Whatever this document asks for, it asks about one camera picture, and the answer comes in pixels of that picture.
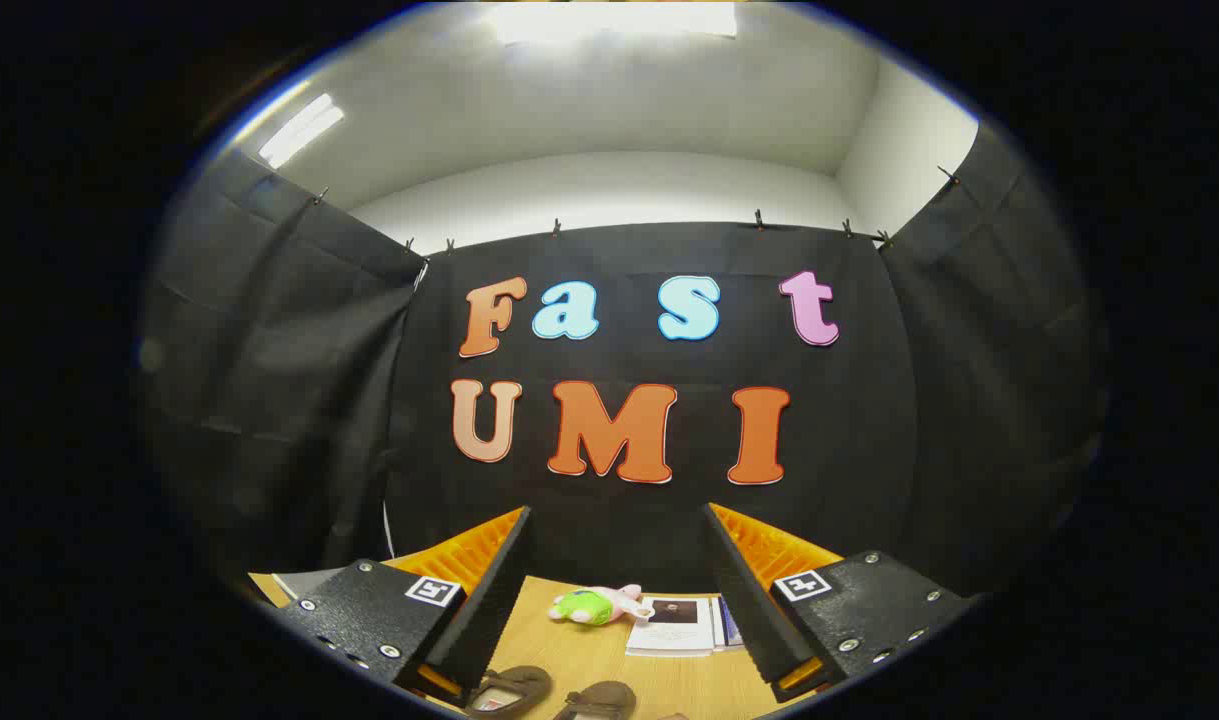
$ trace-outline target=pink plush toy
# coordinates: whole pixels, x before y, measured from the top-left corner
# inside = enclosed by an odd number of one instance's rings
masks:
[[[653,607],[640,602],[640,585],[623,585],[622,588],[577,588],[551,601],[546,616],[553,620],[568,618],[583,625],[605,625],[617,620],[623,612],[633,618],[649,620],[653,618]]]

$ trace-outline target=ceiling light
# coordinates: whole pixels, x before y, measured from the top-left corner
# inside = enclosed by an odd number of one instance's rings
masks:
[[[343,111],[335,108],[334,99],[329,95],[321,95],[308,102],[306,108],[299,110],[297,115],[289,118],[271,140],[258,150],[258,155],[271,164],[272,169],[279,168],[286,160],[293,158],[295,152],[307,146],[307,143],[316,140],[322,132],[334,127],[343,119]]]
[[[488,15],[503,45],[568,41],[597,30],[736,37],[733,2],[508,2]]]

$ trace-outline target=light blue letter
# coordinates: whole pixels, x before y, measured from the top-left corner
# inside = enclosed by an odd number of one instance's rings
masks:
[[[658,302],[668,309],[658,318],[658,329],[667,340],[702,340],[720,324],[716,302],[720,286],[711,278],[677,275],[658,288]]]
[[[596,288],[584,281],[551,286],[542,294],[544,309],[533,316],[533,334],[546,340],[564,336],[586,340],[600,328],[596,320]]]

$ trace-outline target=sandal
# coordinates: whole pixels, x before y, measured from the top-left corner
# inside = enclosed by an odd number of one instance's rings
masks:
[[[636,708],[636,693],[614,680],[592,683],[581,693],[564,697],[555,720],[627,720]]]
[[[513,666],[503,672],[485,670],[480,687],[471,692],[463,711],[473,718],[516,718],[551,691],[551,676],[540,666]]]

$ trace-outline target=black curtain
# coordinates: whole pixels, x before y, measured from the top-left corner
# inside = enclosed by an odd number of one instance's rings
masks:
[[[915,374],[915,482],[897,556],[993,588],[1075,501],[1107,409],[1108,337],[1069,227],[983,124],[944,190],[880,256]]]
[[[144,426],[224,574],[385,548],[375,459],[423,266],[238,152],[176,200],[141,319]]]
[[[841,328],[830,346],[806,345],[778,284],[801,270],[833,288],[824,317]],[[501,345],[458,357],[473,288],[525,278]],[[720,288],[714,334],[661,336],[659,284],[709,275]],[[546,288],[595,286],[599,329],[581,341],[542,340],[531,318]],[[894,289],[869,238],[814,228],[663,223],[550,231],[430,256],[397,362],[388,509],[397,553],[533,507],[535,562],[528,573],[573,584],[644,584],[709,591],[700,514],[714,501],[836,552],[891,547],[902,534],[915,458],[915,389]],[[478,436],[492,437],[495,381],[518,383],[514,437],[484,464],[453,445],[453,379],[475,379]],[[594,383],[613,415],[641,383],[678,391],[667,422],[669,482],[624,482],[591,468],[580,478],[546,467],[560,429],[560,381]],[[783,387],[780,482],[734,486],[741,415],[731,394]]]

